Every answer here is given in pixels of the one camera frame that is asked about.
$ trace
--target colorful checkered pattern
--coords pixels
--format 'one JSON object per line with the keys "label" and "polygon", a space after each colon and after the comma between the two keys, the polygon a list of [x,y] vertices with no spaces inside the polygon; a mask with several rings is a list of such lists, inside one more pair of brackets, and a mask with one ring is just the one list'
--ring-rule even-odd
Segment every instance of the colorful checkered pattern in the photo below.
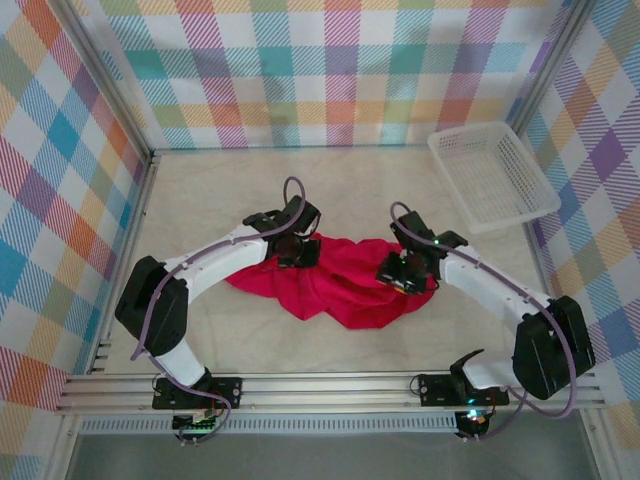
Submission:
{"label": "colorful checkered pattern", "polygon": [[143,163],[45,0],[0,1],[0,478],[35,478]]}
{"label": "colorful checkered pattern", "polygon": [[640,1],[600,0],[527,134],[562,207],[535,223],[577,299],[620,446],[640,472]]}
{"label": "colorful checkered pattern", "polygon": [[513,116],[572,1],[74,4],[150,142],[192,149],[425,144]]}

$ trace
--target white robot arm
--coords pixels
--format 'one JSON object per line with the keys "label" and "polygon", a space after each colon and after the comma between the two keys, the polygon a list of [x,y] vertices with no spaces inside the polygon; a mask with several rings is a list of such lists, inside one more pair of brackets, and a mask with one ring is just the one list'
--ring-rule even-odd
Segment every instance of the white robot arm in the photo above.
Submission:
{"label": "white robot arm", "polygon": [[593,349],[577,302],[566,296],[552,299],[520,284],[488,265],[458,234],[448,231],[436,236],[415,211],[394,221],[391,229],[403,251],[387,257],[378,271],[380,281],[411,295],[424,292],[427,277],[433,276],[471,296],[505,322],[514,336],[509,351],[477,350],[451,366],[452,380],[462,399],[493,387],[521,386],[546,400],[567,386],[569,358],[549,324],[549,316],[567,340],[576,376],[594,366]]}
{"label": "white robot arm", "polygon": [[[116,309],[116,318],[140,340],[144,348],[162,368],[180,384],[203,390],[211,375],[197,360],[185,339],[188,305],[201,293],[229,275],[248,266],[277,256],[282,266],[313,267],[319,256],[319,242],[310,233],[318,223],[320,213],[309,203],[294,225],[278,235],[266,235],[284,225],[298,211],[300,197],[294,197],[282,212],[259,213],[245,219],[229,235],[204,249],[158,262],[152,257],[141,259],[135,266]],[[582,312],[568,297],[551,299],[548,295],[530,290],[499,272],[487,273],[478,268],[478,253],[467,241],[454,232],[435,236],[416,212],[399,219],[403,230],[394,222],[391,228],[403,247],[400,254],[391,253],[381,265],[377,278],[407,294],[419,294],[426,289],[426,280],[433,276],[455,286],[473,297],[480,305],[507,324],[515,343],[512,351],[485,352],[478,350],[466,355],[451,366],[452,381],[460,398],[472,396],[492,387],[522,386],[537,398],[547,399],[569,383],[568,359],[558,338],[533,303],[542,305],[560,324],[567,337],[576,366],[576,374],[589,370],[595,363]],[[414,238],[406,232],[414,233]],[[415,240],[416,235],[447,250],[425,246]],[[147,335],[143,331],[144,317],[154,291],[166,277],[162,295],[153,309]],[[527,297],[516,295],[505,280],[517,285]]]}
{"label": "white robot arm", "polygon": [[[188,306],[201,293],[229,275],[273,256],[278,257],[282,267],[307,268],[316,264],[320,241],[312,239],[311,234],[320,212],[306,201],[301,207],[302,202],[301,197],[295,196],[282,211],[251,215],[228,235],[195,252],[164,262],[148,256],[136,263],[116,307],[116,318],[139,341],[144,337],[144,349],[181,385],[196,386],[210,376],[185,336]],[[290,228],[270,234],[290,222],[301,208]],[[151,305],[145,335],[145,315],[163,281],[161,295]]]}

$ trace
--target red fabric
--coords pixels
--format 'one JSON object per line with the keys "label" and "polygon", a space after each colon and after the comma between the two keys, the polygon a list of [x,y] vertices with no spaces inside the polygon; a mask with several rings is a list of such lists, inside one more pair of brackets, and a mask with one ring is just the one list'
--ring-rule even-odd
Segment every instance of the red fabric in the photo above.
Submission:
{"label": "red fabric", "polygon": [[[300,320],[327,312],[349,329],[382,328],[403,313],[413,312],[433,296],[407,296],[376,280],[376,272],[400,245],[380,239],[354,243],[346,238],[322,237],[320,259],[314,268],[278,268],[271,258],[227,278],[240,290],[276,297]],[[435,287],[429,278],[428,288]]]}

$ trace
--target white tabletop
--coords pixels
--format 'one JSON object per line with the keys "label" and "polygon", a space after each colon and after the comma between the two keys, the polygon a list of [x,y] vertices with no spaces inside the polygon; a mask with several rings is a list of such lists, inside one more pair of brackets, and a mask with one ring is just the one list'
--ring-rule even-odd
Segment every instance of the white tabletop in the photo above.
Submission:
{"label": "white tabletop", "polygon": [[[305,184],[329,237],[384,238],[389,205],[402,200],[436,232],[454,230],[514,278],[539,289],[521,226],[471,235],[418,148],[216,151],[163,157],[134,259],[164,260],[229,233],[247,215],[282,207],[289,175]],[[152,373],[135,339],[117,322],[107,373]],[[512,337],[501,322],[454,287],[442,288],[419,311],[381,330],[347,330],[327,314],[303,322],[276,299],[220,283],[190,306],[187,339],[219,372],[327,372],[446,369],[477,348],[504,350]]]}

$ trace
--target white plastic basket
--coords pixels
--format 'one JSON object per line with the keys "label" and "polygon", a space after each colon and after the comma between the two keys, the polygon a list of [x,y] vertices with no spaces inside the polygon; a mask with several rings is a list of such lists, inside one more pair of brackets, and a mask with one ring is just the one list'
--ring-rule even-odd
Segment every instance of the white plastic basket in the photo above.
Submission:
{"label": "white plastic basket", "polygon": [[428,143],[471,233],[523,223],[560,208],[560,197],[504,122],[443,130]]}

